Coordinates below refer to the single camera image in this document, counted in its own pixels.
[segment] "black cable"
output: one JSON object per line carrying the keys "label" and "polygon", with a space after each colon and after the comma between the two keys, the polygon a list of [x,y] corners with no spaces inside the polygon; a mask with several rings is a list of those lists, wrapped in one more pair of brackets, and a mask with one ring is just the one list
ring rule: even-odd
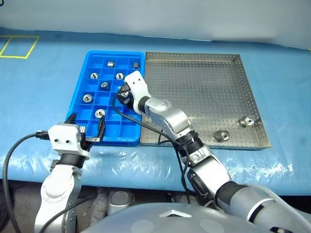
{"label": "black cable", "polygon": [[185,184],[184,189],[186,191],[187,201],[188,201],[188,204],[190,204],[189,190],[187,188],[186,179],[185,179],[185,174],[186,174],[187,168],[189,167],[189,160],[190,160],[190,156],[189,156],[189,153],[187,150],[186,150],[186,157],[187,157],[186,158],[186,164],[185,164],[183,172],[181,173],[181,176],[182,176],[181,179],[184,181],[184,184]]}
{"label": "black cable", "polygon": [[160,140],[161,140],[161,135],[159,134],[159,138],[157,139],[157,144],[160,145]]}
{"label": "black cable", "polygon": [[160,135],[166,137],[173,145],[176,145],[176,144],[180,145],[180,143],[171,140],[170,137],[168,137],[165,133],[161,132],[160,130],[157,130],[157,129],[151,127],[150,125],[147,125],[147,124],[142,123],[142,122],[140,122],[140,121],[138,121],[138,120],[135,120],[135,119],[133,119],[133,118],[131,118],[131,117],[129,117],[129,116],[123,114],[122,112],[120,112],[120,111],[116,108],[116,98],[117,98],[117,94],[116,94],[115,97],[113,98],[113,101],[112,101],[112,108],[113,108],[113,110],[115,110],[119,115],[121,115],[122,117],[124,117],[124,118],[126,118],[126,119],[128,119],[128,120],[130,120],[130,121],[132,121],[132,122],[135,122],[135,123],[138,124],[138,125],[141,125],[142,127],[147,128],[148,130],[151,130],[151,131],[153,131],[153,132],[155,132],[155,133],[158,133],[158,134],[160,134]]}
{"label": "black cable", "polygon": [[[155,133],[158,133],[158,134],[159,134],[158,144],[162,144],[162,143],[165,143],[165,142],[171,142],[171,143],[172,143],[172,145],[173,145],[173,147],[174,147],[174,149],[175,149],[175,153],[176,153],[177,160],[178,160],[178,163],[179,163],[179,168],[180,168],[180,171],[181,171],[181,174],[182,174],[182,176],[181,176],[181,183],[182,183],[182,185],[183,185],[183,188],[185,189],[188,204],[190,204],[189,192],[190,192],[191,190],[189,190],[189,189],[187,188],[187,184],[186,184],[186,180],[185,180],[185,173],[186,173],[187,168],[188,168],[188,166],[189,166],[189,153],[187,152],[187,150],[186,150],[186,154],[187,154],[187,163],[186,163],[184,169],[182,169],[181,161],[180,161],[180,158],[179,158],[179,155],[178,155],[178,147],[181,146],[181,144],[180,144],[179,142],[176,142],[176,141],[171,140],[170,137],[169,137],[168,135],[166,135],[165,133],[163,133],[163,129],[162,129],[161,131],[159,131],[159,130],[157,130],[157,129],[151,127],[150,125],[147,125],[147,124],[142,123],[142,122],[140,122],[140,121],[138,121],[138,120],[135,120],[135,119],[131,118],[130,116],[127,116],[127,115],[123,114],[122,112],[120,112],[120,111],[116,108],[116,99],[117,99],[117,95],[118,95],[118,94],[116,94],[116,95],[114,96],[113,101],[112,101],[112,108],[113,108],[113,110],[115,110],[115,111],[116,111],[119,115],[121,115],[122,117],[125,117],[126,119],[128,119],[128,120],[130,120],[130,121],[132,121],[132,122],[135,122],[136,124],[141,125],[142,127],[145,127],[145,128],[147,128],[147,129],[149,129],[149,130],[155,132]],[[166,137],[168,140],[165,140],[165,141],[160,142],[161,135],[164,136],[164,137]]]}
{"label": "black cable", "polygon": [[88,196],[80,201],[77,201],[76,203],[74,203],[73,205],[68,206],[66,209],[62,210],[61,212],[59,212],[58,214],[55,214],[49,221],[47,221],[43,227],[41,228],[41,230],[39,231],[39,233],[44,233],[45,229],[50,225],[51,222],[53,222],[55,219],[57,219],[58,217],[60,217],[61,215],[63,215],[64,213],[66,213],[68,210],[71,210],[72,208],[82,204],[83,202],[86,202],[87,200],[92,199],[93,196]]}
{"label": "black cable", "polygon": [[16,231],[16,233],[21,233],[18,224],[16,222],[16,219],[14,217],[14,212],[13,212],[13,207],[12,207],[12,203],[11,203],[11,198],[10,198],[10,190],[9,190],[9,183],[8,183],[8,167],[9,167],[9,161],[11,158],[11,155],[13,153],[13,151],[16,149],[16,147],[19,146],[19,144],[21,144],[23,141],[25,141],[28,138],[31,137],[35,137],[36,134],[30,134],[27,135],[23,138],[21,138],[20,140],[18,140],[9,150],[9,152],[7,153],[4,163],[3,163],[3,171],[2,171],[2,179],[3,179],[3,191],[4,191],[4,196],[5,196],[5,204],[6,204],[6,209],[8,211],[10,220],[12,222],[12,225],[14,227],[14,230]]}

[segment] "cable connector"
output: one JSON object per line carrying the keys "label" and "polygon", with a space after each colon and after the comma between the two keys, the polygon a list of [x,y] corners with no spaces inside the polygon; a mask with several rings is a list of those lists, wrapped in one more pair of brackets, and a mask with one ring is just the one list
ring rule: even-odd
{"label": "cable connector", "polygon": [[37,132],[35,132],[35,137],[43,139],[43,140],[50,139],[48,131],[42,131],[42,130],[38,130]]}

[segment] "metal nut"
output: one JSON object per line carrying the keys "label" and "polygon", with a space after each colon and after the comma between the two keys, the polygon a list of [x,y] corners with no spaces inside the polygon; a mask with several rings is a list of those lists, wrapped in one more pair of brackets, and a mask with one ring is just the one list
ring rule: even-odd
{"label": "metal nut", "polygon": [[98,79],[99,78],[99,74],[98,73],[91,73],[90,78],[91,79]]}
{"label": "metal nut", "polygon": [[133,69],[139,69],[139,63],[138,62],[133,63]]}
{"label": "metal nut", "polygon": [[115,67],[115,62],[109,61],[109,62],[107,63],[107,66],[108,66],[109,68],[113,68],[113,67]]}
{"label": "metal nut", "polygon": [[116,79],[124,79],[124,74],[122,74],[122,73],[117,73],[117,74],[116,74]]}
{"label": "metal nut", "polygon": [[108,83],[107,82],[104,82],[101,84],[101,88],[107,88],[108,87]]}
{"label": "metal nut", "polygon": [[220,142],[226,142],[229,140],[230,134],[227,130],[219,130],[215,134],[215,138]]}
{"label": "metal nut", "polygon": [[95,112],[95,117],[98,119],[101,119],[102,117],[104,117],[106,115],[106,112],[104,109],[98,109]]}
{"label": "metal nut", "polygon": [[83,96],[83,102],[84,103],[90,103],[92,101],[93,97],[90,94],[86,94]]}
{"label": "metal nut", "polygon": [[245,127],[251,127],[254,125],[254,123],[255,123],[255,119],[252,116],[244,116],[240,120],[240,124],[245,126]]}

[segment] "perforated metal tray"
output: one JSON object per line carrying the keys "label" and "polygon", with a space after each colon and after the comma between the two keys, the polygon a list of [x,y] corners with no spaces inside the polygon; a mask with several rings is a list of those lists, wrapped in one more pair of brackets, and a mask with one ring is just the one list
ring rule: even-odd
{"label": "perforated metal tray", "polygon": [[[145,80],[152,96],[169,100],[186,113],[211,148],[271,147],[238,54],[147,52]],[[239,123],[247,115],[255,119],[252,127]],[[145,116],[142,121],[151,124]],[[230,139],[217,141],[218,130],[227,130]],[[157,145],[157,141],[158,134],[141,129],[142,145]]]}

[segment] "white wall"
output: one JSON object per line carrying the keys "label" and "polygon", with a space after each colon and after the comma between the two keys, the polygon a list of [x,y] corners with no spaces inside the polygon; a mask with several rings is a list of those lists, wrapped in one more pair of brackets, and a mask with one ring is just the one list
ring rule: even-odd
{"label": "white wall", "polygon": [[6,0],[0,26],[311,48],[311,0]]}

